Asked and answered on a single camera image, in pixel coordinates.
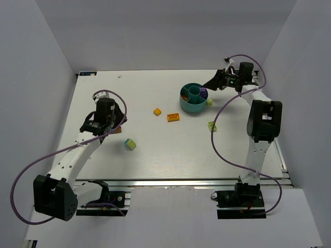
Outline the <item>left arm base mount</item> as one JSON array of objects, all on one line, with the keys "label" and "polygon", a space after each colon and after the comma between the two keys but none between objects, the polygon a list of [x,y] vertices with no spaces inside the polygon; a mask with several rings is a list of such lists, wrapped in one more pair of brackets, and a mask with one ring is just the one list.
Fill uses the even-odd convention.
[{"label": "left arm base mount", "polygon": [[128,213],[131,190],[110,186],[101,180],[77,183],[73,192],[78,199],[77,216],[119,216]]}]

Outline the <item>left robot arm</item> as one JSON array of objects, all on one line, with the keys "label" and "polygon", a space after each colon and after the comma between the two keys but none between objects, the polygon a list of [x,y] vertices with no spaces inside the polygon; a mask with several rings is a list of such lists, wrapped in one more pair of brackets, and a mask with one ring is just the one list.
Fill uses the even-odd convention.
[{"label": "left robot arm", "polygon": [[74,187],[74,183],[87,160],[104,139],[126,120],[114,99],[101,97],[96,101],[96,109],[86,116],[74,147],[69,149],[45,176],[38,175],[34,179],[36,212],[69,221],[79,207],[112,205],[105,182],[90,180],[77,188]]}]

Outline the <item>purple orange lego stack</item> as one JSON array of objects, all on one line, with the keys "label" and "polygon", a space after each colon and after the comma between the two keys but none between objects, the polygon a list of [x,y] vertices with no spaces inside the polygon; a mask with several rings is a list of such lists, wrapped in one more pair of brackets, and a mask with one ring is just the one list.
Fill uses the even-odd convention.
[{"label": "purple orange lego stack", "polygon": [[204,87],[201,87],[200,88],[200,97],[202,97],[203,99],[206,99],[207,98],[206,88],[204,88]]}]

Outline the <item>lime green lego brick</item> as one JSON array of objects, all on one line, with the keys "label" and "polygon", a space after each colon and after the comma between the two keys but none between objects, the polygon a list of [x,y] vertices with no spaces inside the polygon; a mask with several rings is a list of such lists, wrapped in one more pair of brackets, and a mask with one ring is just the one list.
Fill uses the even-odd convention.
[{"label": "lime green lego brick", "polygon": [[126,139],[125,145],[130,150],[134,150],[136,148],[136,146],[137,146],[136,143],[135,143],[135,141],[132,140],[132,139],[130,139],[130,138]]}]

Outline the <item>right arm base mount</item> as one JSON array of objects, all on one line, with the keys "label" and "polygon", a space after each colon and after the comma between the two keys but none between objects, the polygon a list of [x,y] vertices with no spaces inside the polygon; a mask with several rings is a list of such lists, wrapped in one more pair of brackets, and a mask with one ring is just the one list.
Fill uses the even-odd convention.
[{"label": "right arm base mount", "polygon": [[219,220],[265,219],[261,187],[238,182],[233,190],[218,190],[210,195],[217,203]]}]

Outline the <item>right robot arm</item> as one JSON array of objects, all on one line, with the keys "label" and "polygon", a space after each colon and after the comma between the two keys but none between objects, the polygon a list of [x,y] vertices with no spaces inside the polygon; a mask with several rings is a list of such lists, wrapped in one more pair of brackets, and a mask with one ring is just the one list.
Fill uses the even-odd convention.
[{"label": "right robot arm", "polygon": [[237,96],[226,102],[217,113],[217,117],[231,101],[238,97],[245,99],[250,106],[246,126],[249,148],[244,166],[230,162],[220,155],[213,142],[214,135],[211,135],[212,147],[218,157],[226,163],[242,169],[242,174],[235,185],[234,197],[238,199],[258,197],[265,155],[271,143],[278,137],[281,128],[282,103],[273,101],[263,94],[263,87],[253,81],[252,73],[252,63],[241,62],[238,71],[235,71],[232,65],[228,65],[224,69],[218,69],[215,76],[203,85],[213,91],[231,87],[238,93]]}]

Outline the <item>brown lego plate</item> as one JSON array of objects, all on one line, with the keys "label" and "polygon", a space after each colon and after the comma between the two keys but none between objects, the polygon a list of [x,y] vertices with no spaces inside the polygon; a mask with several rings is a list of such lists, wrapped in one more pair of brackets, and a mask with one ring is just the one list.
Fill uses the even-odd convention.
[{"label": "brown lego plate", "polygon": [[121,127],[118,127],[117,129],[115,129],[113,131],[113,134],[117,134],[117,133],[121,133],[122,132],[122,128]]}]

